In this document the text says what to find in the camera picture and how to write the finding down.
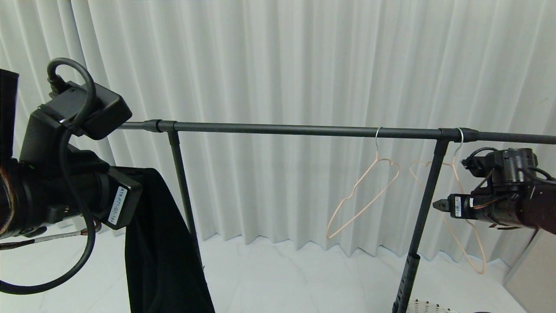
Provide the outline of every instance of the white basket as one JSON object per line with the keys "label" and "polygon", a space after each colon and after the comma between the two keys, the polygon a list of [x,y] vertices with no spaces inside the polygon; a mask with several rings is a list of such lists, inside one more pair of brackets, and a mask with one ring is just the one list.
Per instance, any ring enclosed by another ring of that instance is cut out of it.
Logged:
{"label": "white basket", "polygon": [[407,313],[457,313],[438,304],[429,301],[411,300],[409,301]]}

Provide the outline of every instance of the white label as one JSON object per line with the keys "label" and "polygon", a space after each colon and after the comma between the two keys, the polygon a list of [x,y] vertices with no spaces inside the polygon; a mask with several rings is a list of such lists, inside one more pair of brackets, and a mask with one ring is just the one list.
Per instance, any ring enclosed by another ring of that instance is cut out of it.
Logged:
{"label": "white label", "polygon": [[461,217],[461,198],[455,197],[455,216]]}
{"label": "white label", "polygon": [[116,197],[114,198],[114,203],[112,204],[112,209],[110,210],[110,215],[108,216],[108,221],[112,225],[118,223],[118,218],[122,212],[123,202],[126,200],[127,189],[119,186],[116,192]]}

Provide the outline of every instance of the rack leg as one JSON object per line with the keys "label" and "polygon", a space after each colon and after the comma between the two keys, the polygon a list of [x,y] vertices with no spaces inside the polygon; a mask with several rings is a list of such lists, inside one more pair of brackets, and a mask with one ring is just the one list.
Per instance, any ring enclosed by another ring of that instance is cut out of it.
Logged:
{"label": "rack leg", "polygon": [[409,304],[409,297],[413,289],[413,283],[417,276],[417,268],[419,267],[420,256],[417,254],[419,243],[423,236],[427,215],[429,214],[430,204],[433,201],[434,189],[438,181],[438,176],[442,168],[442,162],[446,151],[448,149],[449,140],[438,140],[434,148],[433,162],[430,165],[429,178],[426,181],[425,192],[423,193],[423,200],[421,200],[421,207],[417,215],[417,222],[413,230],[413,237],[409,246],[408,258],[405,263],[404,272],[401,277],[400,287],[398,289],[398,296],[394,301],[392,313],[406,313]]}
{"label": "rack leg", "polygon": [[174,165],[176,166],[177,181],[180,186],[181,200],[183,202],[183,208],[185,209],[185,219],[187,222],[187,228],[191,234],[191,239],[193,240],[193,246],[195,247],[195,252],[199,258],[199,263],[201,261],[201,252],[199,250],[199,242],[197,239],[197,230],[195,229],[195,221],[193,220],[193,209],[191,208],[191,199],[189,198],[189,190],[187,189],[187,180],[185,179],[185,167],[183,166],[183,159],[181,156],[180,148],[180,137],[177,131],[169,131],[168,139],[170,141],[170,147],[172,148],[172,156],[174,159]]}

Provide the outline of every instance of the black garment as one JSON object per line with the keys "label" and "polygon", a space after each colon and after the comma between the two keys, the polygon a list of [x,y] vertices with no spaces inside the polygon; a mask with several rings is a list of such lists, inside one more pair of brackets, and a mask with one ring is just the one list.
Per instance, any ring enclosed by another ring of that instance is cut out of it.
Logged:
{"label": "black garment", "polygon": [[143,185],[126,231],[131,312],[214,313],[191,236],[164,179],[154,169],[127,170],[140,174],[142,179],[130,176]]}

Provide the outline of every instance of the white marble floor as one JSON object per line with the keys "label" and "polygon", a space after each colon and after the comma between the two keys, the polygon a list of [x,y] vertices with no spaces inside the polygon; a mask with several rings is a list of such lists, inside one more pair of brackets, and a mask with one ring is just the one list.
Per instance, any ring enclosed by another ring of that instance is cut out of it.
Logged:
{"label": "white marble floor", "polygon": [[[76,277],[39,295],[1,294],[0,312],[129,312],[124,239],[100,234],[91,259]],[[46,282],[69,269],[84,244],[84,238],[66,238],[3,251],[0,276],[24,285]],[[389,313],[404,264],[386,249],[377,257],[356,251],[348,258],[338,246],[324,251],[309,243],[296,251],[290,241],[272,244],[262,237],[245,245],[241,237],[223,241],[214,236],[201,242],[201,251],[218,313]],[[501,285],[508,271],[502,262],[493,262],[479,276],[466,263],[456,264],[441,254],[421,262],[413,298],[461,313],[524,313]]]}

